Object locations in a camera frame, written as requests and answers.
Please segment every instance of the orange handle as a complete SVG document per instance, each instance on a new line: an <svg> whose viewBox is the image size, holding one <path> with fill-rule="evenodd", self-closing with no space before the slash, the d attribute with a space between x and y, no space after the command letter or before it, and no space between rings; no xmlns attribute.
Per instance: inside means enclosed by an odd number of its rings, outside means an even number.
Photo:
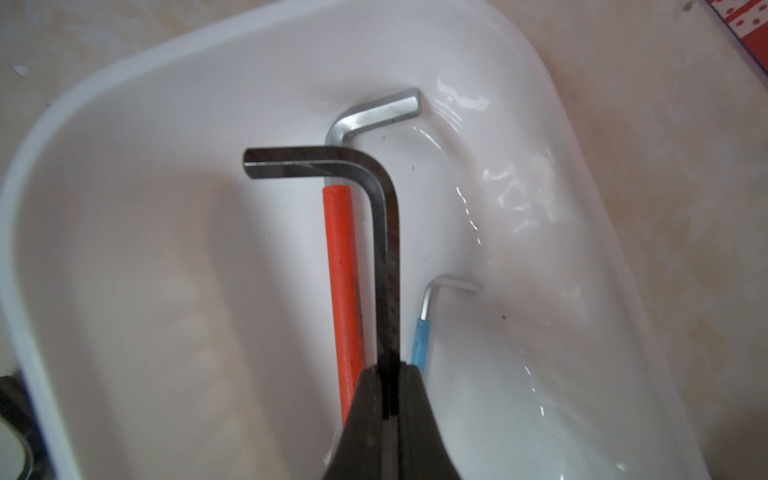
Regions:
<svg viewBox="0 0 768 480"><path fill-rule="evenodd" d="M339 368L341 418L346 423L363 364L362 317L358 308L357 252L352 189L346 185L323 188L328 266Z"/></svg>

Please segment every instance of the beige countertop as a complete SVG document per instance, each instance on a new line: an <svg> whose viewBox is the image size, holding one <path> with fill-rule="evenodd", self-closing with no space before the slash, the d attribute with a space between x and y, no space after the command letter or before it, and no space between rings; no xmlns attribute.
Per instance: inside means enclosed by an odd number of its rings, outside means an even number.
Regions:
<svg viewBox="0 0 768 480"><path fill-rule="evenodd" d="M101 66L259 0L0 4L0 168ZM704 0L492 0L544 59L713 476L768 459L768 91ZM15 361L0 333L0 369Z"/></svg>

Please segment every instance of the red and white pattern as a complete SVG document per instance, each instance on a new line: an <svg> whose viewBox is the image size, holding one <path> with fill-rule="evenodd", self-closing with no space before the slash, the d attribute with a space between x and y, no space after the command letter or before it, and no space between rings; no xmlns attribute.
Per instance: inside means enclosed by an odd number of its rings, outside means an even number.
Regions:
<svg viewBox="0 0 768 480"><path fill-rule="evenodd" d="M768 71L768 0L709 0L709 3Z"/></svg>

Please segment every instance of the white plastic basin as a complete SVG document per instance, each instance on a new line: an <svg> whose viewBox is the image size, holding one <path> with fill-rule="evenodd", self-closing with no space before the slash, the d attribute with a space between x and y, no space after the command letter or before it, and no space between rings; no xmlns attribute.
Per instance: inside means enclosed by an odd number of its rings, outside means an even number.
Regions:
<svg viewBox="0 0 768 480"><path fill-rule="evenodd" d="M0 294L59 478L319 478L339 421L322 181L247 147L360 136L401 213L402 344L461 475L707 478L538 56L476 0L296 0L114 65L53 105L0 198ZM359 241L374 358L371 246Z"/></svg>

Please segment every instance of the blue handle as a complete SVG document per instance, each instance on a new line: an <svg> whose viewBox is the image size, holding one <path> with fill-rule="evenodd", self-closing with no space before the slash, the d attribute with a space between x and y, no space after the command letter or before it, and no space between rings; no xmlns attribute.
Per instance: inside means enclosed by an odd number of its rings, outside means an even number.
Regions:
<svg viewBox="0 0 768 480"><path fill-rule="evenodd" d="M429 330L432 324L428 320L416 320L416 334L413 336L413 350L411 351L411 365L419 367L424 375L424 366L427 363L427 350L429 348Z"/></svg>

